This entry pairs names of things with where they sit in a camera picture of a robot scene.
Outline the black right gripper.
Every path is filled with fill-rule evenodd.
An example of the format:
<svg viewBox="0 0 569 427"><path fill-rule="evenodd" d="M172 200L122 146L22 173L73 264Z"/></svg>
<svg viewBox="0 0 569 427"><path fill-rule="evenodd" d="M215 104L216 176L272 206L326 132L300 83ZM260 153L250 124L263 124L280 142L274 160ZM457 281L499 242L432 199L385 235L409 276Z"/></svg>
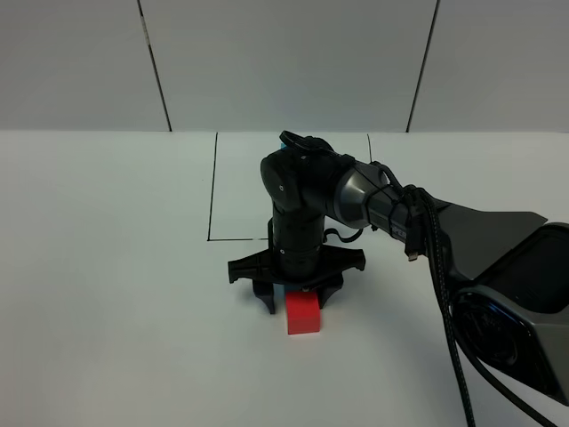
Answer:
<svg viewBox="0 0 569 427"><path fill-rule="evenodd" d="M253 280L254 296L271 315L276 313L273 284L314 288L323 308L342 289L343 271L365 268L363 250L329 246L324 237L322 214L310 209L285 212L274 207L268 223L268 248L228 262L228 281Z"/></svg>

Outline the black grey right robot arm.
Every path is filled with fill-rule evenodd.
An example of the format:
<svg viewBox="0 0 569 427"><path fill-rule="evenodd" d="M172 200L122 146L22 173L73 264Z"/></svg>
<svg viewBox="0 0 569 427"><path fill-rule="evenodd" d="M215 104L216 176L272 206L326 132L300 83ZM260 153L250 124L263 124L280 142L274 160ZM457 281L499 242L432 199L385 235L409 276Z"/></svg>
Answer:
<svg viewBox="0 0 569 427"><path fill-rule="evenodd" d="M333 219L361 234L382 230L409 260L429 261L452 354L464 353L489 383L501 372L568 401L568 227L533 212L485 212L401 184L384 164L337 153L325 140L284 131L260 176L273 213L268 247L228 263L268 307L274 286L315 291L326 301L365 255Z"/></svg>

